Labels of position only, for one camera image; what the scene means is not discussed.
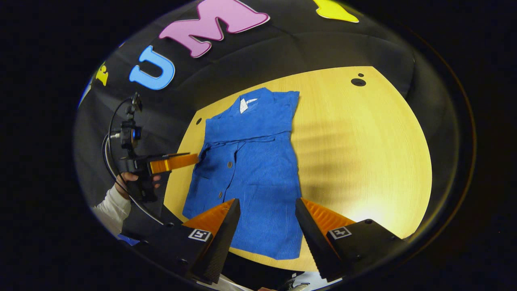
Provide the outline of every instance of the wooden table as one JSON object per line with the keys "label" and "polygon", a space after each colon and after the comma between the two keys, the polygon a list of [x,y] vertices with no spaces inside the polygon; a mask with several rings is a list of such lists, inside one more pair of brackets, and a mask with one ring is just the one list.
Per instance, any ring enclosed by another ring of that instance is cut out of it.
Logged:
{"label": "wooden table", "polygon": [[[354,78],[366,85],[352,84]],[[226,110],[239,95],[262,87],[300,92],[292,145],[302,197],[354,221],[373,219],[400,238],[416,230],[431,192],[429,150],[408,104],[373,67],[304,72],[237,92],[196,112],[178,152],[199,153],[205,120]],[[164,205],[182,221],[187,220],[181,212],[193,169],[173,170],[165,192]],[[317,271],[305,238],[297,259],[230,251],[277,268]]]}

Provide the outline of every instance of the pink letter m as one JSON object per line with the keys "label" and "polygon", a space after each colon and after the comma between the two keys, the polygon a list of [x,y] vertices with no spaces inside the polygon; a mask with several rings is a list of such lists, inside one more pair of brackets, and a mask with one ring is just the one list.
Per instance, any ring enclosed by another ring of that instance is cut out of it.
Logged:
{"label": "pink letter m", "polygon": [[212,44],[201,42],[193,36],[222,40],[224,35],[218,19],[224,21],[229,33],[239,33],[259,26],[269,20],[269,15],[258,13],[237,0],[204,0],[197,6],[199,20],[179,20],[169,24],[160,38],[169,37],[190,50],[191,57],[205,54]]}

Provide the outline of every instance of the blue letter u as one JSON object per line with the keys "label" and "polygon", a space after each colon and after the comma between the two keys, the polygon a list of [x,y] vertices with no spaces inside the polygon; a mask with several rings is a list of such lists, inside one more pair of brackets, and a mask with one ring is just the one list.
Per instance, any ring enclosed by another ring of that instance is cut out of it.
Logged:
{"label": "blue letter u", "polygon": [[150,76],[140,71],[140,66],[136,65],[129,74],[129,81],[140,83],[152,90],[165,88],[174,78],[174,64],[163,55],[153,51],[153,46],[148,46],[138,58],[140,62],[148,61],[162,69],[162,75],[158,78]]}

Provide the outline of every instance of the white sleeve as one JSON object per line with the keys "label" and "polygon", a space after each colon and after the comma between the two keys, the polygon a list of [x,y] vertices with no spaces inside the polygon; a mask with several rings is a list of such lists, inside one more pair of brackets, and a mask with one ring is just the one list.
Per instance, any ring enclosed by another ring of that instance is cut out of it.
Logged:
{"label": "white sleeve", "polygon": [[131,201],[123,198],[113,185],[106,192],[104,201],[92,207],[92,211],[111,234],[118,236],[122,232],[124,219],[131,211]]}

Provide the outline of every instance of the blue shirt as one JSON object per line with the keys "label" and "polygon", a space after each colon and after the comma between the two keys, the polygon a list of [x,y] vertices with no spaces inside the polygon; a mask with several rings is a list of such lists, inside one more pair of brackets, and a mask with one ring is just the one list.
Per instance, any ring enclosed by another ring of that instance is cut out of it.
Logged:
{"label": "blue shirt", "polygon": [[299,257],[302,233],[295,201],[301,192],[291,146],[298,96],[261,88],[206,120],[185,217],[238,198],[241,214],[232,247],[274,259]]}

